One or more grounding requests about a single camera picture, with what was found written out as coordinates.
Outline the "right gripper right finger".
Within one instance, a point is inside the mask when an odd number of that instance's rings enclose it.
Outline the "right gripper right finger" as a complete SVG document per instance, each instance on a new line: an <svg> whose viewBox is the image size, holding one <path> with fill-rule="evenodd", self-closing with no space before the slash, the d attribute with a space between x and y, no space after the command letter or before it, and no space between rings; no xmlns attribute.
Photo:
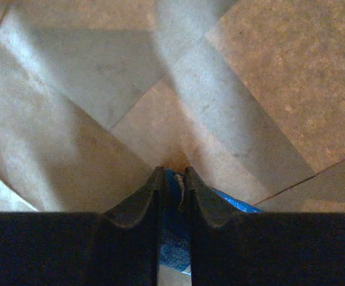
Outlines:
<svg viewBox="0 0 345 286"><path fill-rule="evenodd" d="M193 285L345 285L345 213L244 213L185 169Z"/></svg>

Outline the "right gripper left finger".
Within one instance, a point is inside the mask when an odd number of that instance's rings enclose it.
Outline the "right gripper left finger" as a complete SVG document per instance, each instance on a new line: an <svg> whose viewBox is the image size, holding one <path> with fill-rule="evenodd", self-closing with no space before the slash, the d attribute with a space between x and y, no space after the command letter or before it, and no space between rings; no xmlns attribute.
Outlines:
<svg viewBox="0 0 345 286"><path fill-rule="evenodd" d="M156 285L162 167L104 213L0 212L0 285Z"/></svg>

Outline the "small blue snack bar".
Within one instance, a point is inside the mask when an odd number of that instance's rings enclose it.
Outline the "small blue snack bar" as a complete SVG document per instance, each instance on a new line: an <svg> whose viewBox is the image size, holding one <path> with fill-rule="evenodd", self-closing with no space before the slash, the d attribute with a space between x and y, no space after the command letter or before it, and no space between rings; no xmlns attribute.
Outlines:
<svg viewBox="0 0 345 286"><path fill-rule="evenodd" d="M169 201L163 211L160 262L186 275L219 278L242 263L239 231L229 223L262 210L208 186L193 167L165 170Z"/></svg>

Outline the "brown paper bag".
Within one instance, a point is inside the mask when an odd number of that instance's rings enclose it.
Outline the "brown paper bag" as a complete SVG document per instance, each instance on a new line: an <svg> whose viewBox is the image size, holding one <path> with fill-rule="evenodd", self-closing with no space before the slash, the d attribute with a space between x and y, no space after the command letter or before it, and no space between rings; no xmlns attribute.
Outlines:
<svg viewBox="0 0 345 286"><path fill-rule="evenodd" d="M104 213L157 167L345 213L345 1L0 1L0 212Z"/></svg>

